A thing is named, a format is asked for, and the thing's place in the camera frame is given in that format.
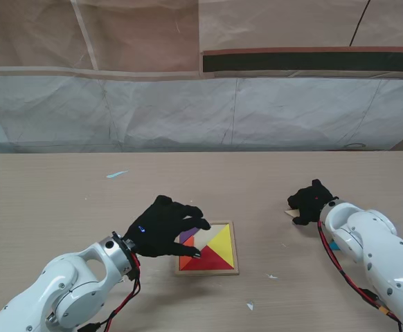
black glove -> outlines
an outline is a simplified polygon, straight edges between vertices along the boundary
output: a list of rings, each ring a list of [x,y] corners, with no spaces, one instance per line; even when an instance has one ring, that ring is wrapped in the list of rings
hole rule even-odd
[[[200,251],[195,247],[174,240],[181,232],[194,227],[210,229],[211,225],[202,217],[203,212],[198,207],[172,202],[169,197],[160,195],[129,227],[123,239],[134,242],[134,251],[142,256],[200,257]]]
[[[300,211],[300,216],[295,217],[292,221],[296,225],[307,225],[310,221],[319,221],[323,206],[337,198],[331,195],[319,179],[312,180],[312,186],[300,189],[287,199],[291,209]]]

white robotic arm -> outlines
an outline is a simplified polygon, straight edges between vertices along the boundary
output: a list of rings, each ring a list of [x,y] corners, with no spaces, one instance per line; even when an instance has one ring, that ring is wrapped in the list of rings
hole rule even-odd
[[[112,234],[82,252],[50,261],[37,281],[0,311],[0,332],[71,332],[90,320],[123,275],[135,271],[133,243]],[[100,282],[86,264],[90,259],[105,265]]]
[[[340,199],[329,202],[321,220],[341,251],[363,263],[380,299],[403,323],[403,239],[383,214]]]

yellow triangle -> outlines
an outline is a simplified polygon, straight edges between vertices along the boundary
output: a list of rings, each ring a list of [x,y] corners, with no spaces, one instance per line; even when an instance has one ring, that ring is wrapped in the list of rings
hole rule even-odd
[[[234,267],[232,255],[231,229],[229,224],[208,242],[208,247],[214,250],[226,263]]]

red cable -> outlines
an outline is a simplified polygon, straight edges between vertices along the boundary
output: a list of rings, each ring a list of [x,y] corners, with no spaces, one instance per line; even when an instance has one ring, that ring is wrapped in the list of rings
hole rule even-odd
[[[111,328],[112,320],[115,317],[115,315],[117,315],[120,312],[120,310],[123,309],[123,307],[126,305],[126,303],[128,303],[128,301],[131,300],[131,298],[133,298],[135,295],[140,293],[140,289],[141,289],[141,285],[140,285],[140,262],[138,261],[138,258],[134,253],[131,253],[131,256],[135,261],[135,264],[136,264],[135,268],[137,269],[137,277],[136,277],[136,279],[134,281],[134,289],[132,289],[132,292],[129,293],[127,295],[127,297],[121,302],[121,304],[114,310],[114,316],[108,320],[104,332],[109,332],[109,329]]]
[[[346,282],[359,294],[361,295],[371,306],[374,306],[376,309],[378,309],[380,307],[380,305],[378,305],[373,299],[371,299],[369,296],[367,296],[367,294],[365,294],[365,292],[363,292],[354,282],[351,278],[349,278],[349,276],[345,273],[345,271],[343,271],[343,268],[341,267],[338,259],[335,257],[331,247],[329,246],[328,241],[325,238],[325,235],[323,233],[322,227],[321,227],[322,223],[319,220],[317,223],[317,228],[319,229],[319,234],[320,234],[320,239],[321,239],[321,243],[323,244],[323,246],[325,247],[325,250],[328,254],[328,256],[331,258],[332,263],[335,265],[335,267],[337,268],[337,270],[343,275],[343,278],[346,280]],[[388,312],[386,314],[387,316],[389,316],[390,318],[392,318],[393,320],[395,320],[396,322],[398,322],[400,324],[399,319],[392,313],[392,312]]]

purple puzzle piece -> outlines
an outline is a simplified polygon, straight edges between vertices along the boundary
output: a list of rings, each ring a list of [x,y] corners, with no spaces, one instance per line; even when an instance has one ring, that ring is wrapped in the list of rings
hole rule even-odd
[[[187,239],[189,239],[191,236],[193,236],[195,233],[197,233],[199,229],[194,227],[190,230],[187,230],[185,232],[180,233],[180,243],[185,243]]]

